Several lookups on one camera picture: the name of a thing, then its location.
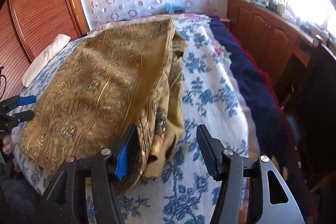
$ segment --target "blue floral bedspread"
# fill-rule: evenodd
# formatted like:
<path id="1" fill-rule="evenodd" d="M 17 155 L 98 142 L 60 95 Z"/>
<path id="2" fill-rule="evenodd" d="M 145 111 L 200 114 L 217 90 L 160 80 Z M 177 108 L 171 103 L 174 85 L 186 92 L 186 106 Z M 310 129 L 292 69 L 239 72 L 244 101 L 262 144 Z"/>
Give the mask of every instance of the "blue floral bedspread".
<path id="1" fill-rule="evenodd" d="M 209 223 L 220 183 L 207 173 L 197 145 L 196 127 L 199 124 L 205 124 L 224 147 L 248 156 L 248 122 L 227 74 L 229 53 L 210 39 L 204 28 L 208 22 L 207 17 L 190 16 L 174 21 L 177 32 L 189 43 L 183 60 L 185 132 L 161 177 L 151 181 L 140 180 L 127 193 L 118 196 L 126 223 Z M 39 98 L 66 57 L 82 40 L 70 42 L 48 63 L 31 86 L 21 92 L 21 96 L 36 95 Z M 18 107 L 15 111 L 32 108 L 33 105 L 29 105 Z M 12 132 L 15 157 L 27 180 L 42 194 L 52 176 L 19 149 L 17 143 L 23 127 L 22 124 Z M 89 221 L 95 223 L 90 190 L 87 191 L 87 206 Z"/>

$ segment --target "white pillow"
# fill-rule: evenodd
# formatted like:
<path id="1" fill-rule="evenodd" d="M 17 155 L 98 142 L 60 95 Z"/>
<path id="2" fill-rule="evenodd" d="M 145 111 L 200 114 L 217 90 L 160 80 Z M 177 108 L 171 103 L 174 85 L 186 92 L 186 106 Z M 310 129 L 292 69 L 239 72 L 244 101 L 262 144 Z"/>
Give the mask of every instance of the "white pillow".
<path id="1" fill-rule="evenodd" d="M 39 56 L 33 60 L 22 77 L 22 84 L 25 87 L 28 88 L 30 86 L 34 78 L 41 72 L 48 62 L 68 44 L 70 38 L 71 37 L 65 34 L 57 35 L 54 42 L 45 48 L 43 52 L 41 52 Z"/>

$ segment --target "navy blue blanket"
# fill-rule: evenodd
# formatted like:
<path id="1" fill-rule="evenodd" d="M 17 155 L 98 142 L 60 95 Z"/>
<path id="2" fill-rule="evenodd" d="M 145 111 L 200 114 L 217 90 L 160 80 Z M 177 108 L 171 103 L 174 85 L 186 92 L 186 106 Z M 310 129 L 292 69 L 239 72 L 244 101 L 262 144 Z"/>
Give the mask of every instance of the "navy blue blanket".
<path id="1" fill-rule="evenodd" d="M 261 73 L 235 42 L 229 30 L 215 16 L 211 16 L 210 28 L 215 39 L 232 53 L 231 71 L 238 82 L 240 93 L 251 109 L 261 153 L 269 157 L 274 156 L 281 169 L 287 168 L 287 185 L 303 218 L 307 220 L 312 216 L 310 193 L 295 161 L 293 147 L 290 145 L 287 128 L 277 103 L 273 100 Z"/>

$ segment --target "black cable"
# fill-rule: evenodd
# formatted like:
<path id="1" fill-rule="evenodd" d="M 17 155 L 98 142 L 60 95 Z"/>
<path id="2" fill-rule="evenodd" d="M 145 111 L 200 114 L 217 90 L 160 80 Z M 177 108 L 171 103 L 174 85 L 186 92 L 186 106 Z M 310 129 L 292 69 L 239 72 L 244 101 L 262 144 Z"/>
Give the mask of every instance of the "black cable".
<path id="1" fill-rule="evenodd" d="M 3 93 L 2 93 L 2 95 L 0 96 L 0 100 L 1 100 L 2 97 L 4 96 L 5 91 L 6 91 L 6 86 L 7 86 L 7 79 L 6 79 L 5 75 L 2 75 L 2 74 L 1 74 L 1 70 L 2 70 L 2 69 L 3 69 L 3 67 L 0 68 L 0 87 L 1 87 L 1 77 L 3 77 L 3 78 L 5 79 L 5 87 L 4 87 L 4 89 L 3 89 Z"/>

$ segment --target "gold cloth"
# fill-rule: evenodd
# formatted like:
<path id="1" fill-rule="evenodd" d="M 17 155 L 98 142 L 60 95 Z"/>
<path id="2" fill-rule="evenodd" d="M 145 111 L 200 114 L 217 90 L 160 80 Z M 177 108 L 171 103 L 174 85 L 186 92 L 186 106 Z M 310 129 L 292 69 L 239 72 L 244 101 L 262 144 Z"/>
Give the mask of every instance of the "gold cloth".
<path id="1" fill-rule="evenodd" d="M 159 176 L 184 131 L 182 55 L 170 20 L 108 29 L 84 39 L 36 103 L 20 148 L 54 174 L 68 155 L 90 157 L 130 123 L 139 146 L 119 191 Z"/>

